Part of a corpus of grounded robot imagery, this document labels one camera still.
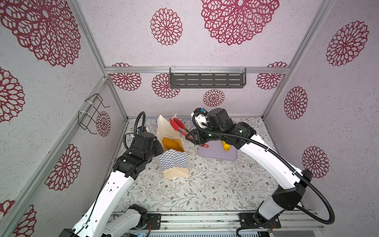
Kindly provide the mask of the checkered paper bakery bag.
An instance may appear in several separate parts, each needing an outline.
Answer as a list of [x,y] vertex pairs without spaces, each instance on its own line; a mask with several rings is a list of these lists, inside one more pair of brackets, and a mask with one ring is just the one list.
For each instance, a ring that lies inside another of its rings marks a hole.
[[[146,119],[146,123],[148,130],[157,136],[164,151],[162,155],[153,158],[153,161],[148,164],[147,170],[151,172],[157,171],[164,178],[168,179],[189,177],[189,156],[183,135],[180,132],[175,131],[170,125],[169,119],[166,119],[163,116],[159,116],[158,118],[148,118]],[[163,138],[180,140],[184,152],[167,150],[163,146]]]

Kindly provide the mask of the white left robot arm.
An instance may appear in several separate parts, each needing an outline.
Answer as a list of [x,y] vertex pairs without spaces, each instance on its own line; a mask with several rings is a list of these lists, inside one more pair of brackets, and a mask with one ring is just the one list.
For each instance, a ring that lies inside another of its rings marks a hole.
[[122,216],[109,221],[120,199],[147,164],[154,157],[163,154],[163,147],[157,137],[147,131],[145,119],[145,112],[137,116],[132,142],[116,160],[94,203],[73,228],[64,229],[60,236],[121,237],[131,229],[151,228],[147,210],[137,204],[131,205]]

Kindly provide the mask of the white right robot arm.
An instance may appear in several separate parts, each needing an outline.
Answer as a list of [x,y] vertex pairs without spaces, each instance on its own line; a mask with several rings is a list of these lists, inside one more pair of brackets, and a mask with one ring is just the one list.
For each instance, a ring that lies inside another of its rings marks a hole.
[[[191,114],[194,129],[188,132],[186,140],[194,145],[205,145],[210,141],[224,141],[262,166],[278,183],[272,195],[263,201],[247,220],[248,225],[237,228],[240,231],[273,227],[275,220],[284,212],[294,209],[325,225],[335,222],[335,213],[326,197],[311,183],[313,173],[290,164],[280,154],[267,145],[257,131],[245,122],[234,123],[227,111],[216,108],[206,111],[197,108]],[[306,189],[310,188],[325,205],[329,217],[322,219],[304,207],[299,206]]]

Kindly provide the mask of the yellow corn bread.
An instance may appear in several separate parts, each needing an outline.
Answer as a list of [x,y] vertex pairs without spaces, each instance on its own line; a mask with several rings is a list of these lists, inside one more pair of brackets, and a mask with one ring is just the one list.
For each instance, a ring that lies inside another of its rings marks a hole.
[[227,144],[225,141],[222,141],[223,149],[227,152],[231,149],[231,145]]

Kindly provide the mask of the lilac plastic tray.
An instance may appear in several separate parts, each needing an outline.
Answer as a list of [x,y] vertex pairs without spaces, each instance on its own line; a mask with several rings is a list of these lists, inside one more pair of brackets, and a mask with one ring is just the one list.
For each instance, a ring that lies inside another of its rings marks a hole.
[[204,158],[235,161],[237,159],[237,149],[230,146],[226,151],[222,141],[209,141],[203,146],[198,146],[198,154]]

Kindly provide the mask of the grey wall shelf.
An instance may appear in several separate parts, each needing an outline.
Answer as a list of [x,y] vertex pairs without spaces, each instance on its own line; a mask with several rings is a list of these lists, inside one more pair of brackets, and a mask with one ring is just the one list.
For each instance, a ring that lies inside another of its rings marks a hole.
[[244,69],[238,73],[176,72],[169,69],[169,84],[175,89],[240,89],[246,83]]

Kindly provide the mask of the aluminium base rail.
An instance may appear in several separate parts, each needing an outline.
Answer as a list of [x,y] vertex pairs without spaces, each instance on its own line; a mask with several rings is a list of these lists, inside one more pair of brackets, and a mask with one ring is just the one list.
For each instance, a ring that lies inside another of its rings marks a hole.
[[125,213],[112,213],[100,217],[85,214],[72,228],[75,237],[121,237],[127,233],[163,232],[231,232],[247,234],[247,227],[254,225],[254,212],[142,212],[129,209]]

